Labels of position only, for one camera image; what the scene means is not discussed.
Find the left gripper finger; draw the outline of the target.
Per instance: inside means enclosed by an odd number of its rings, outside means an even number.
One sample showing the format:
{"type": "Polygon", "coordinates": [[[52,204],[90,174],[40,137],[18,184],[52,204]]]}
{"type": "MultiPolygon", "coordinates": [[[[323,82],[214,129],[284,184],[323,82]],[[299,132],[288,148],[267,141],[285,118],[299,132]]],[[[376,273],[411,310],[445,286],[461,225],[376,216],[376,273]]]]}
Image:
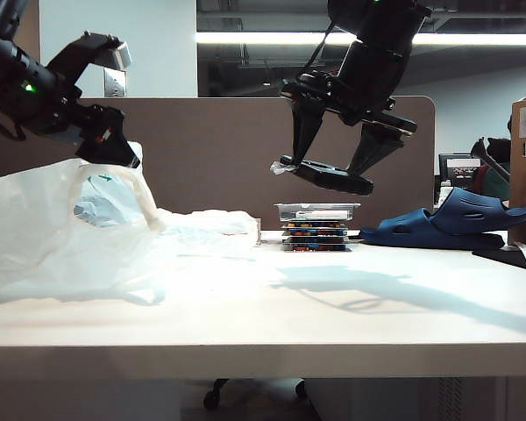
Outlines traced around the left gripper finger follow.
{"type": "Polygon", "coordinates": [[[110,128],[107,138],[107,162],[127,168],[137,168],[141,163],[120,128],[110,128]]]}
{"type": "Polygon", "coordinates": [[[104,153],[103,149],[88,148],[86,146],[80,146],[76,155],[90,163],[94,164],[112,164],[113,159],[104,153]]]}

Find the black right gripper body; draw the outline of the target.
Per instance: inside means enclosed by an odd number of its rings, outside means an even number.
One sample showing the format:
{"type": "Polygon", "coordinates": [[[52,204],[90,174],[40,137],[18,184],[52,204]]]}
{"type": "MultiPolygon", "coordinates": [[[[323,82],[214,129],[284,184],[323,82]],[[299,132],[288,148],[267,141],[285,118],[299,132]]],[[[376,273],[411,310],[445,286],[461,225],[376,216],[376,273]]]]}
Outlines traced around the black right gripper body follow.
{"type": "Polygon", "coordinates": [[[329,1],[333,26],[353,34],[335,75],[304,68],[286,80],[281,95],[292,101],[309,97],[324,103],[346,125],[363,121],[384,125],[405,134],[417,124],[390,113],[391,98],[412,51],[413,38],[432,10],[417,1],[329,1]]]}

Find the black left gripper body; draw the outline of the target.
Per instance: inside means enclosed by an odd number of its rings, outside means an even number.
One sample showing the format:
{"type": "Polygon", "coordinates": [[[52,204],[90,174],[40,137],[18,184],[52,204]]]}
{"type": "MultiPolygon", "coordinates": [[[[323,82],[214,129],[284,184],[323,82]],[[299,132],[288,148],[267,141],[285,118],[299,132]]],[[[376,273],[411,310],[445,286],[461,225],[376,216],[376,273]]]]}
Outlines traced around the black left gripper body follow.
{"type": "Polygon", "coordinates": [[[112,107],[62,96],[49,98],[36,112],[34,132],[77,146],[77,155],[124,155],[123,121],[124,114],[112,107]]]}

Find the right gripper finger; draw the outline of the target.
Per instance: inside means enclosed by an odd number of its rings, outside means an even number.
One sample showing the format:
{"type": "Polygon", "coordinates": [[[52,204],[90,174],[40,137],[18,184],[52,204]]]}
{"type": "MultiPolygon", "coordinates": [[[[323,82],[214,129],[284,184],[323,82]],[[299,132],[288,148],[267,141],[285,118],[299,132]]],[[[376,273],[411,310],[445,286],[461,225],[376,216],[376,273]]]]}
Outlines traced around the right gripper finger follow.
{"type": "Polygon", "coordinates": [[[401,137],[402,133],[393,128],[364,123],[361,127],[359,144],[347,172],[352,176],[362,175],[396,149],[403,147],[401,137]]]}
{"type": "Polygon", "coordinates": [[[293,156],[292,165],[299,165],[323,122],[324,103],[309,97],[295,98],[291,103],[293,114],[293,156]]]}

